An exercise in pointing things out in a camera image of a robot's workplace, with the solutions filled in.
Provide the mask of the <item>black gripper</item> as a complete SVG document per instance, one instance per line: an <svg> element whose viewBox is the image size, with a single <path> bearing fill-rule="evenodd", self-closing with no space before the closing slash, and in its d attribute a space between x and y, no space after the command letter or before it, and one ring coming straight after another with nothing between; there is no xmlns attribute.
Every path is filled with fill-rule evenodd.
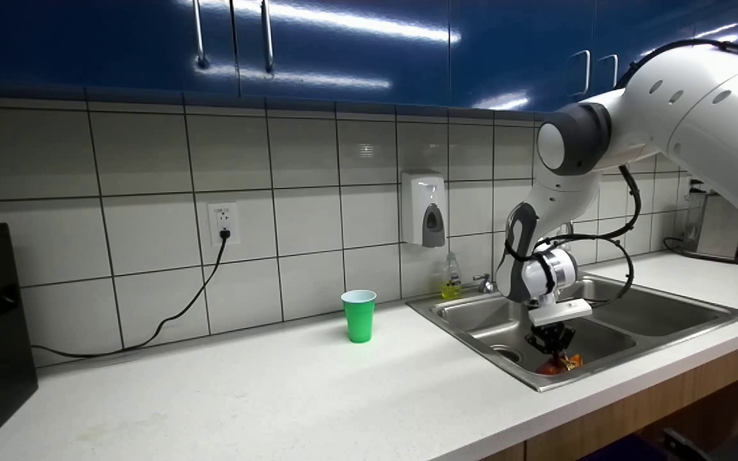
<svg viewBox="0 0 738 461"><path fill-rule="evenodd" d="M536 325L529 334L529 342L536 351L550 352L550 355L559 355L571 341L575 341L575 332L565 321Z"/></svg>

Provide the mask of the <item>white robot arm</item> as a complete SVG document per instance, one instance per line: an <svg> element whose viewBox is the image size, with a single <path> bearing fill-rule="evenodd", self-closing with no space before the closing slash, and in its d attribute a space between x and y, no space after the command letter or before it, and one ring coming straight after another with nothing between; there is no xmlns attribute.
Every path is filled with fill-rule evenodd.
<svg viewBox="0 0 738 461"><path fill-rule="evenodd" d="M504 219L498 279L529 314L529 342L549 355L593 305L570 300L577 260L566 228L595 199L600 173L663 154L738 207L738 44L688 38L644 54L600 93L544 118L536 181Z"/></svg>

